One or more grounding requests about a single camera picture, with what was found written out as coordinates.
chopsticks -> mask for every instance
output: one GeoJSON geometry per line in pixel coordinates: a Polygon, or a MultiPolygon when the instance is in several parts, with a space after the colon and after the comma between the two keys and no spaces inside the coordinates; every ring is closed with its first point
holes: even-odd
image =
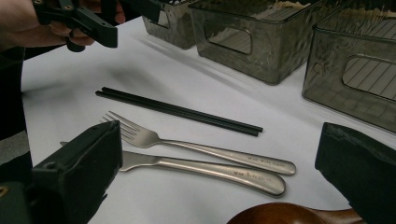
{"type": "Polygon", "coordinates": [[[182,117],[185,119],[192,119],[195,121],[200,121],[202,123],[214,125],[227,130],[245,133],[252,136],[258,136],[262,132],[261,127],[254,125],[242,123],[239,121],[225,119],[218,116],[206,114],[196,110],[184,108],[178,105],[170,105],[168,103],[152,100],[138,95],[133,95],[131,93],[116,91],[107,87],[103,87],[102,91],[97,91],[95,93],[98,96],[105,97],[107,99],[112,99],[120,102],[124,102],[131,105],[138,105],[145,107],[147,109],[163,112],[166,114],[182,117]]]}

black foam block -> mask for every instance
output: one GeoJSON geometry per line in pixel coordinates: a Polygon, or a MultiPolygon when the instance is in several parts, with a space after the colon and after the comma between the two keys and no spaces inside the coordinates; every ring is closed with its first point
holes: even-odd
{"type": "Polygon", "coordinates": [[[356,130],[324,123],[315,168],[365,221],[396,223],[394,149],[356,130]]]}

fork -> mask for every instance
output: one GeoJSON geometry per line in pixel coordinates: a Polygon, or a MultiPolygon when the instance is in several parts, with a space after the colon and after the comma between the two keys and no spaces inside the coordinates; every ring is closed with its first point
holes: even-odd
{"type": "MultiPolygon", "coordinates": [[[[136,147],[147,148],[158,144],[178,146],[204,152],[206,154],[223,158],[225,160],[238,162],[266,171],[271,171],[280,175],[294,175],[296,172],[296,166],[290,161],[283,161],[279,159],[243,153],[219,147],[209,147],[194,143],[161,139],[159,135],[154,131],[139,126],[112,111],[109,111],[109,113],[111,113],[114,117],[118,118],[118,120],[120,121],[122,139],[136,147]]],[[[114,117],[108,114],[106,115],[110,119],[115,120],[114,117]]]]}

clear plastic container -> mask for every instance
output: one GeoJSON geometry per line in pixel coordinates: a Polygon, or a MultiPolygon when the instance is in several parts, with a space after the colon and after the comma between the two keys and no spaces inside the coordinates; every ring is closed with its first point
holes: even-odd
{"type": "Polygon", "coordinates": [[[148,34],[182,49],[191,48],[195,44],[195,38],[188,6],[195,1],[171,0],[169,3],[162,3],[158,22],[143,17],[148,34]]]}
{"type": "Polygon", "coordinates": [[[189,5],[200,56],[267,84],[306,62],[319,0],[202,0],[189,5]]]}
{"type": "Polygon", "coordinates": [[[303,97],[396,133],[396,2],[354,0],[314,28],[303,97]]]}

white table surface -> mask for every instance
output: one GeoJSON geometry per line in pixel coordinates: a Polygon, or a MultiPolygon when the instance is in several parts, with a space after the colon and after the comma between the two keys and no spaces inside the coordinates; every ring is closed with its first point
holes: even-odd
{"type": "MultiPolygon", "coordinates": [[[[147,34],[141,18],[119,26],[119,47],[81,53],[66,47],[25,62],[22,89],[33,163],[38,164],[113,110],[162,138],[190,141],[293,161],[286,194],[271,198],[219,179],[156,168],[119,173],[90,223],[226,223],[249,207],[271,202],[317,209],[349,208],[314,167],[323,122],[345,125],[396,148],[395,134],[306,101],[305,65],[269,86],[147,34]],[[261,126],[253,137],[95,95],[102,87],[261,126]]],[[[123,149],[149,155],[225,162],[182,148],[123,149]]]]}

